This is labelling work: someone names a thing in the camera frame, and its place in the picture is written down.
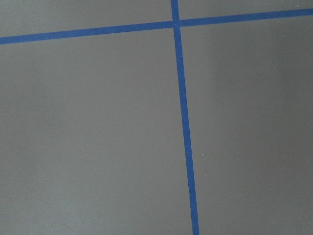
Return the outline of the blue tape grid lines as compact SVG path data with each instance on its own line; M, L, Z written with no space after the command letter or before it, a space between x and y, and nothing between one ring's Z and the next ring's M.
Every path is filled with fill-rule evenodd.
M2 1L0 232L312 234L312 1Z

